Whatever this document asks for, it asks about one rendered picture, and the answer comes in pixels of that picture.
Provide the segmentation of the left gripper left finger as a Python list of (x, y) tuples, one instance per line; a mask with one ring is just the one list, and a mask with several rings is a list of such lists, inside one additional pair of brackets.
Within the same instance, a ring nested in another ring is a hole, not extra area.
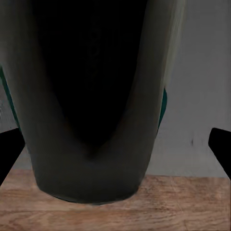
[(0, 133), (0, 186), (26, 143), (18, 128)]

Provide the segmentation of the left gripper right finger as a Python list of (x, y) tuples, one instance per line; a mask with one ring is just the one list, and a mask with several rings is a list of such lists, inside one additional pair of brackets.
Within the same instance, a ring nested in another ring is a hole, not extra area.
[(208, 146), (231, 179), (231, 131), (211, 129)]

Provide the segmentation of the gym shoe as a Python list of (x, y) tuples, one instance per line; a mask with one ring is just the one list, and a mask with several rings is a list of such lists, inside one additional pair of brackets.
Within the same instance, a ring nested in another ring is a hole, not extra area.
[(85, 205), (138, 193), (186, 0), (0, 0), (0, 77), (36, 184)]

